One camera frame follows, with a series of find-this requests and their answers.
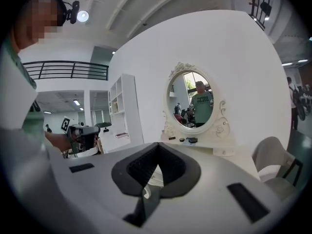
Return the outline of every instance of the green shirt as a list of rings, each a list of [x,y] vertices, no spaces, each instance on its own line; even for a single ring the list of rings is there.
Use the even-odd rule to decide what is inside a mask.
[[[35,81],[29,76],[27,70],[23,66],[20,58],[16,54],[16,52],[13,49],[13,46],[11,44],[11,40],[9,37],[7,37],[3,43],[2,46],[5,48],[7,54],[11,57],[13,62],[16,65],[16,68],[20,70],[20,72],[23,74],[25,79],[29,82],[29,84],[36,89],[37,85]],[[38,103],[36,101],[33,102],[31,108],[29,109],[29,112],[26,116],[26,119],[23,123],[22,129],[32,136],[34,136],[36,139],[40,140],[41,142],[44,141],[44,129],[43,129],[43,122],[44,122],[44,116],[43,111],[41,111]]]
[[[205,92],[201,95],[196,94],[192,97],[191,104],[195,108],[195,122],[196,123],[206,123],[211,113],[213,112],[210,106],[210,101],[213,99],[209,92]]]

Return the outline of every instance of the gray chair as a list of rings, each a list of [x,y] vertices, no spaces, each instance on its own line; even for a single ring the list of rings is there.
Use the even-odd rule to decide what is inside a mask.
[[[280,165],[288,168],[283,177],[271,178],[264,182],[281,200],[297,193],[295,186],[302,170],[302,163],[283,148],[278,138],[268,137],[261,141],[253,154],[253,161],[258,172],[270,165]],[[299,167],[298,172],[293,184],[290,184],[285,178],[295,165]]]

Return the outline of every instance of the ceiling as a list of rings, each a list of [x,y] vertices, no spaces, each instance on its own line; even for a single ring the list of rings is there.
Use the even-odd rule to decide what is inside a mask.
[[[131,38],[167,19],[202,10],[239,9],[250,13],[243,0],[79,0],[89,20],[65,24],[57,37],[89,40],[97,46],[118,49]],[[312,42],[299,18],[292,17],[283,37],[274,44],[282,62],[312,59]]]
[[[74,100],[78,100],[80,106],[77,106]],[[40,92],[36,101],[43,111],[51,113],[81,112],[80,107],[84,108],[83,91]],[[91,91],[90,107],[91,111],[108,110],[107,92]]]

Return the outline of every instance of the white bookshelf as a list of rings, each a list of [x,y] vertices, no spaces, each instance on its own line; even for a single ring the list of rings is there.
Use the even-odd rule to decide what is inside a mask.
[[[122,74],[108,91],[108,106],[111,116],[113,134],[109,136],[111,145],[105,151],[112,148],[127,145],[127,148],[143,144],[142,128],[137,107],[137,93],[135,77]],[[127,137],[120,139],[115,135],[128,133]]]

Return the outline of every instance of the ornate mirror frame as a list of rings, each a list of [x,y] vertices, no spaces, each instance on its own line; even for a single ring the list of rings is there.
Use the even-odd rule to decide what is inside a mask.
[[[214,108],[209,120],[199,128],[188,128],[180,124],[174,117],[169,108],[170,88],[176,77],[186,72],[196,72],[203,76],[209,83],[214,95]],[[179,62],[174,70],[171,71],[163,97],[164,101],[164,114],[166,117],[164,132],[168,137],[175,137],[177,131],[184,133],[184,135],[202,135],[204,132],[209,132],[209,135],[214,137],[227,137],[230,133],[230,126],[227,119],[224,117],[225,100],[220,96],[217,85],[214,81],[200,68]]]

